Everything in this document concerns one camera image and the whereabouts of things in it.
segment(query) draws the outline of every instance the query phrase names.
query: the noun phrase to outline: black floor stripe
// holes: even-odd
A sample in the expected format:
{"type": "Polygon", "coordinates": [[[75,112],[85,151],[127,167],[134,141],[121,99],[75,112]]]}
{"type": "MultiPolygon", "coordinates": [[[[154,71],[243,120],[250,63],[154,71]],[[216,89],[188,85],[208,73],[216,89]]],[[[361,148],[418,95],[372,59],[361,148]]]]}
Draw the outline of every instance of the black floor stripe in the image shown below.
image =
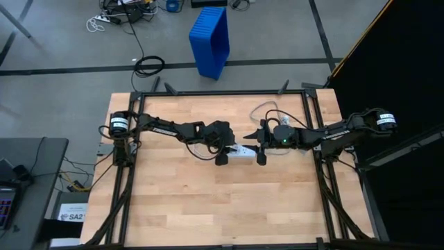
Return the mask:
{"type": "MultiPolygon", "coordinates": [[[[22,10],[22,13],[19,16],[18,21],[19,22],[23,22],[23,20],[25,19],[26,15],[28,14],[29,8],[31,7],[31,4],[33,3],[33,0],[28,0],[25,4],[25,7],[22,10]]],[[[17,30],[17,28],[14,28],[14,31],[9,35],[8,40],[6,41],[5,46],[3,47],[3,50],[0,53],[0,66],[3,63],[3,61],[6,58],[6,55],[8,55],[9,49],[12,46],[12,43],[14,42],[15,36],[17,35],[17,32],[20,32],[19,30],[17,30]]]]}
{"type": "Polygon", "coordinates": [[[319,37],[321,37],[322,47],[324,48],[325,56],[328,60],[328,66],[330,70],[333,71],[335,66],[335,61],[333,60],[332,51],[330,50],[330,46],[328,45],[327,36],[325,35],[324,27],[322,25],[321,17],[319,16],[318,8],[314,3],[314,0],[309,0],[311,11],[313,12],[314,21],[316,22],[316,26],[318,27],[319,37]]]}
{"type": "MultiPolygon", "coordinates": [[[[342,58],[333,58],[339,63],[342,58]]],[[[329,63],[326,58],[301,58],[301,59],[263,59],[263,60],[234,60],[227,61],[225,66],[253,66],[253,65],[297,65],[297,64],[322,64],[329,63]]],[[[143,65],[144,69],[156,69],[159,65],[143,65]]],[[[194,62],[170,63],[165,65],[165,69],[188,69],[195,68],[194,62]]],[[[40,74],[70,74],[70,73],[89,73],[89,72],[120,72],[131,71],[134,65],[126,66],[105,66],[105,67],[77,67],[60,69],[30,69],[30,70],[3,70],[0,76],[30,76],[40,74]]]]}

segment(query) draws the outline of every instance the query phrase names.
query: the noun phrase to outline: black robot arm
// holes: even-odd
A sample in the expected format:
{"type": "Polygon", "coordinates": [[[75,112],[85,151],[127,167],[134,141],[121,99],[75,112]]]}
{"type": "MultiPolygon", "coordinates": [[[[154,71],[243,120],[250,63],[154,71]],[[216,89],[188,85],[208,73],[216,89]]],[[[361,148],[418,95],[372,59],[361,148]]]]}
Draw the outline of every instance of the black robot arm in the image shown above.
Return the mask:
{"type": "Polygon", "coordinates": [[[259,165],[266,164],[265,149],[309,150],[316,147],[323,159],[328,159],[336,158],[345,148],[357,145],[365,138],[389,136],[396,128],[394,116],[381,108],[353,113],[346,120],[318,129],[282,125],[278,119],[269,118],[262,119],[261,128],[244,137],[256,139],[260,146],[244,146],[256,151],[259,165]],[[277,122],[273,132],[268,126],[271,121],[277,122]]]}
{"type": "Polygon", "coordinates": [[[204,144],[208,151],[215,155],[213,158],[217,165],[228,163],[227,153],[232,150],[229,146],[234,145],[234,133],[229,122],[215,121],[208,126],[203,122],[177,124],[148,114],[138,115],[133,112],[119,111],[111,114],[109,127],[109,138],[114,140],[114,163],[116,165],[131,164],[131,153],[129,153],[131,150],[126,140],[136,138],[143,131],[175,137],[179,142],[185,143],[187,148],[190,144],[204,144]],[[128,120],[131,118],[135,119],[137,125],[129,129],[128,120]]]}

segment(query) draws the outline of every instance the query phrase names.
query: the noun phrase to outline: wooden table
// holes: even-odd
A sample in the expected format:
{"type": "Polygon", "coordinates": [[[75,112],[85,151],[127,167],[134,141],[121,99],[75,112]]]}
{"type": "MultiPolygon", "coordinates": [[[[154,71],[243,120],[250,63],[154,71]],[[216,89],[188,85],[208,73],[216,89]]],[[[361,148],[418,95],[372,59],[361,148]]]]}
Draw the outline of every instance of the wooden table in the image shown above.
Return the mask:
{"type": "MultiPolygon", "coordinates": [[[[318,90],[318,99],[325,124],[342,119],[334,90],[318,90]]],[[[256,144],[242,138],[258,126],[248,115],[270,100],[306,122],[299,94],[149,97],[144,112],[177,123],[228,121],[237,143],[256,144]]],[[[127,110],[128,102],[129,93],[113,94],[105,120],[108,122],[110,113],[127,110]]],[[[272,108],[260,108],[255,116],[260,119],[272,108]]],[[[194,158],[173,137],[145,132],[141,141],[126,247],[308,243],[315,242],[316,237],[328,241],[312,151],[268,156],[266,166],[253,159],[230,159],[228,165],[218,167],[213,161],[194,158]]],[[[105,138],[103,142],[111,143],[105,138]]],[[[350,154],[343,153],[340,159],[354,164],[350,154]]],[[[111,163],[110,158],[97,166],[94,180],[111,163]]],[[[362,231],[372,236],[356,173],[338,162],[334,168],[343,207],[362,231]]],[[[88,241],[108,215],[116,171],[113,167],[89,196],[81,242],[88,241]]],[[[336,234],[340,235],[336,213],[332,214],[336,234]]],[[[120,219],[118,216],[114,241],[120,219]]]]}

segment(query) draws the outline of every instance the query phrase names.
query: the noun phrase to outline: blue plastic bin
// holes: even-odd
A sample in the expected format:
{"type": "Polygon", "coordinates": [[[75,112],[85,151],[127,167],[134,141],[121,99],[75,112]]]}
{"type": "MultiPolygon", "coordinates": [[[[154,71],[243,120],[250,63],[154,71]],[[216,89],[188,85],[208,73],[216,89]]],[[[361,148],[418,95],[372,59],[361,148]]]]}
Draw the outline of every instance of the blue plastic bin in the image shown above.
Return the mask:
{"type": "Polygon", "coordinates": [[[219,79],[230,55],[227,10],[205,7],[189,32],[199,74],[219,79]]]}

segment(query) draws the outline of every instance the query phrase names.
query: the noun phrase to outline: concrete floor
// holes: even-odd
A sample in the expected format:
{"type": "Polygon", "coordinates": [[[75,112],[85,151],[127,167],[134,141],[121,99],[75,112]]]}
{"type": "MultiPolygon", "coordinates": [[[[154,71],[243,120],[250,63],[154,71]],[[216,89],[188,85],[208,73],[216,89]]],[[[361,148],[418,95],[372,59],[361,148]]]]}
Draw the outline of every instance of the concrete floor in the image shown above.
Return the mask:
{"type": "MultiPolygon", "coordinates": [[[[17,18],[26,2],[0,0],[17,18]]],[[[332,55],[346,56],[386,0],[315,0],[332,55]]],[[[67,157],[93,163],[110,95],[130,92],[130,71],[4,76],[10,70],[133,65],[141,52],[129,26],[102,24],[105,32],[89,33],[85,22],[100,13],[98,1],[33,0],[23,25],[33,36],[17,33],[0,65],[1,137],[64,137],[67,157]]],[[[135,24],[146,55],[166,63],[193,63],[188,32],[200,9],[187,1],[178,14],[159,10],[151,22],[135,24]]],[[[228,9],[229,60],[326,58],[309,0],[256,0],[246,12],[228,9]]],[[[0,15],[0,49],[14,27],[0,15]]],[[[330,68],[324,63],[231,66],[221,79],[199,76],[196,68],[167,69],[162,81],[178,90],[278,89],[289,79],[324,84],[330,68]]],[[[149,90],[153,78],[136,79],[149,90]]],[[[64,164],[63,169],[72,170],[64,164]]]]}

